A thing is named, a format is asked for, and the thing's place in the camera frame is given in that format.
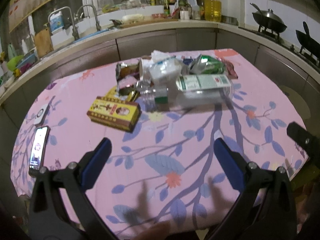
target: frying pan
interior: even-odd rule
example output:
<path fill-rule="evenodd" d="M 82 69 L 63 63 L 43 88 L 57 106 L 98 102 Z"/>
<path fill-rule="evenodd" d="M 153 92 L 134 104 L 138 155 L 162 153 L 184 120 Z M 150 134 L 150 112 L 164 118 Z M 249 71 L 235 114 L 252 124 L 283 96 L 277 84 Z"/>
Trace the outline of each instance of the frying pan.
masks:
<path fill-rule="evenodd" d="M 320 44 L 310 37 L 309 28 L 306 22 L 303 22 L 303 28 L 306 33 L 296 30 L 296 35 L 301 46 L 309 50 L 317 58 L 320 58 Z"/>
<path fill-rule="evenodd" d="M 257 24 L 266 27 L 276 33 L 282 33 L 286 30 L 287 26 L 284 22 L 273 13 L 273 10 L 268 9 L 268 11 L 261 11 L 260 8 L 254 4 L 250 3 L 258 11 L 252 13 L 254 20 Z"/>

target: floral tablecloth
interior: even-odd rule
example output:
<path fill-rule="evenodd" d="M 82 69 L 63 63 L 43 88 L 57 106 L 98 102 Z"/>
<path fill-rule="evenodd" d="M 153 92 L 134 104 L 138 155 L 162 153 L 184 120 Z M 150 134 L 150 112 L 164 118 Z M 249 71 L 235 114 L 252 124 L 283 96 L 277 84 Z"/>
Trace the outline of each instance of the floral tablecloth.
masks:
<path fill-rule="evenodd" d="M 201 107 L 182 112 L 143 111 L 133 133 L 93 123 L 86 115 L 94 99 L 116 85 L 116 63 L 50 84 L 31 106 L 15 142 L 11 179 L 18 195 L 32 193 L 34 179 L 28 175 L 28 161 L 36 131 L 33 119 L 48 102 L 44 124 L 51 131 L 44 165 L 50 170 L 78 162 L 103 137 L 111 139 L 112 155 L 86 194 L 120 239 L 162 220 L 170 220 L 175 233 L 206 228 L 223 219 L 238 192 L 215 158 L 212 145 L 218 137 L 262 168 L 287 167 L 292 178 L 307 156 L 286 135 L 292 121 L 304 127 L 288 98 L 234 50 L 173 54 L 195 58 L 199 53 L 234 64 L 239 79 L 234 81 L 232 102 L 210 111 Z M 144 109 L 142 101 L 138 102 Z M 77 220 L 65 193 L 63 199 L 69 215 Z"/>

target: wok handle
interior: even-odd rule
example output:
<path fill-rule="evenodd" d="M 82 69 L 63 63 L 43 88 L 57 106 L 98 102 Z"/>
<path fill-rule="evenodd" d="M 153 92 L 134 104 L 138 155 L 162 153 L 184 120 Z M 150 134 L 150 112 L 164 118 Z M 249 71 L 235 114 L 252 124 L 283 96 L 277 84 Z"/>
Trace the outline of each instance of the wok handle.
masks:
<path fill-rule="evenodd" d="M 309 27 L 306 22 L 303 22 L 303 28 L 304 28 L 304 31 L 306 32 L 306 35 L 310 37 Z"/>
<path fill-rule="evenodd" d="M 258 5 L 256 5 L 255 3 L 250 3 L 253 7 L 255 7 L 259 13 L 261 13 L 261 15 L 263 15 L 262 11 L 260 10 L 260 8 L 258 7 Z"/>

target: blue gripper pad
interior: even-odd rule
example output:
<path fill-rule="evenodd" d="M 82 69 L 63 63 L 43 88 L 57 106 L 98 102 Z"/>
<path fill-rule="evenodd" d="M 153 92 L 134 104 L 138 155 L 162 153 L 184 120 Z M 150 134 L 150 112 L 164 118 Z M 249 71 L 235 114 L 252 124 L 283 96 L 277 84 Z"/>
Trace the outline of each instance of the blue gripper pad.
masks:
<path fill-rule="evenodd" d="M 112 144 L 108 138 L 103 138 L 99 145 L 94 149 L 93 155 L 88 164 L 81 172 L 81 188 L 88 190 L 93 188 L 100 172 L 112 152 Z"/>
<path fill-rule="evenodd" d="M 232 152 L 221 138 L 215 140 L 213 150 L 232 188 L 242 192 L 245 187 L 245 160 L 239 153 Z"/>

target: cutting board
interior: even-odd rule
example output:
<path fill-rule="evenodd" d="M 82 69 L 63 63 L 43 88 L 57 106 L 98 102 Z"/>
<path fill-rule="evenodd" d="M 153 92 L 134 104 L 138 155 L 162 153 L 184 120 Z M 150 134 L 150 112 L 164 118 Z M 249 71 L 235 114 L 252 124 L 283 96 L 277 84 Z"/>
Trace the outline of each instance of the cutting board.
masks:
<path fill-rule="evenodd" d="M 153 20 L 149 20 L 149 21 L 142 21 L 142 22 L 137 22 L 137 23 L 130 23 L 130 24 L 122 24 L 120 26 L 118 26 L 118 28 L 130 28 L 130 27 L 135 27 L 135 26 L 139 26 L 139 25 L 145 25 L 145 24 L 151 24 L 151 23 L 161 23 L 161 22 L 177 22 L 179 19 L 163 19 L 163 18 L 159 18 L 159 19 L 153 19 Z"/>
<path fill-rule="evenodd" d="M 37 33 L 34 40 L 39 58 L 42 58 L 49 52 L 53 51 L 49 28 L 45 28 L 44 30 Z"/>

